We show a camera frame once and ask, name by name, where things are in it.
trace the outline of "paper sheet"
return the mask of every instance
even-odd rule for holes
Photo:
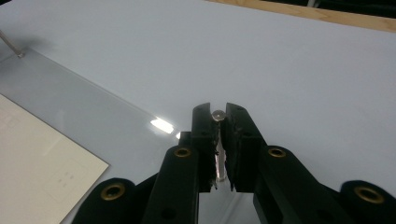
[[[59,223],[107,164],[0,95],[0,223]]]

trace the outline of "black plastic part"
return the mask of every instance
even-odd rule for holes
[[[198,222],[197,150],[171,147],[148,201],[144,224]]]
[[[115,183],[125,187],[125,193],[113,201],[101,197],[102,190]],[[124,224],[137,223],[134,220],[132,204],[134,203],[135,185],[127,179],[112,178],[100,183],[78,209],[73,224]]]
[[[306,7],[306,5],[308,5],[308,0],[269,0],[268,2],[283,3],[302,7]]]
[[[261,221],[266,219],[271,224],[355,223],[331,193],[287,149],[263,147],[259,171],[255,192],[260,205],[255,203],[258,215],[269,214],[262,211],[268,207],[282,214],[260,217]]]
[[[216,140],[218,126],[212,119],[210,103],[192,110],[191,146],[199,152],[199,190],[210,192],[216,181]]]
[[[259,151],[266,143],[244,107],[228,103],[226,115],[221,123],[221,142],[226,152],[225,167],[231,188],[253,192]]]
[[[341,187],[340,200],[358,223],[396,223],[396,199],[376,185],[348,181]]]
[[[0,6],[1,5],[3,5],[3,4],[5,4],[5,3],[7,3],[7,2],[10,2],[11,0],[0,0]]]
[[[191,132],[181,132],[178,140],[179,146],[191,146]]]
[[[395,0],[321,0],[319,8],[396,18]]]
[[[143,215],[146,212],[146,207],[149,203],[149,197],[151,195],[152,189],[154,188],[155,181],[157,180],[157,174],[146,179],[142,183],[136,185],[134,192],[134,201],[132,203],[131,209],[133,216],[133,221],[131,223],[140,223]]]

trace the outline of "small metal object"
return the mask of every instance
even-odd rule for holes
[[[125,193],[125,186],[122,183],[114,183],[105,187],[100,196],[105,201],[113,201],[118,199]]]
[[[191,150],[186,147],[181,147],[175,150],[175,156],[180,158],[186,158],[191,155]]]
[[[270,148],[268,149],[268,153],[277,158],[282,158],[286,156],[286,152],[280,148]]]
[[[219,153],[216,156],[216,180],[222,182],[227,178],[227,172],[225,170],[225,151],[221,144],[221,134],[219,134],[218,145],[216,146],[216,151]]]
[[[222,110],[215,110],[215,111],[213,111],[213,113],[212,113],[212,117],[213,117],[213,120],[214,120],[215,122],[220,122],[220,121],[223,121],[223,120],[225,119],[226,114],[225,114],[225,112],[222,111]]]
[[[385,201],[384,197],[374,189],[361,186],[354,188],[354,191],[361,199],[368,203],[380,204]]]
[[[316,3],[317,3],[317,0],[308,0],[308,3],[306,5],[308,7],[315,7]]]
[[[12,49],[12,51],[14,51],[14,53],[18,55],[19,58],[22,58],[24,56],[23,51],[18,49],[14,44],[12,44],[11,41],[6,37],[6,35],[1,30],[0,30],[0,38],[3,39],[3,41],[8,45],[8,47]]]

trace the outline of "wooden edge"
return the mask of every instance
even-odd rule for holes
[[[375,17],[313,7],[300,7],[260,0],[208,0],[239,7],[249,7],[264,11],[287,14],[296,17],[338,24],[357,26],[367,29],[396,33],[396,19]]]

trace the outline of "glass plate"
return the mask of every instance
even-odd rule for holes
[[[166,133],[156,117],[123,101],[32,49],[0,63],[0,93],[110,164],[97,183],[112,177],[138,184],[156,174],[179,130]],[[260,223],[251,194],[219,190],[200,194],[200,223]],[[63,223],[71,223],[80,204]]]

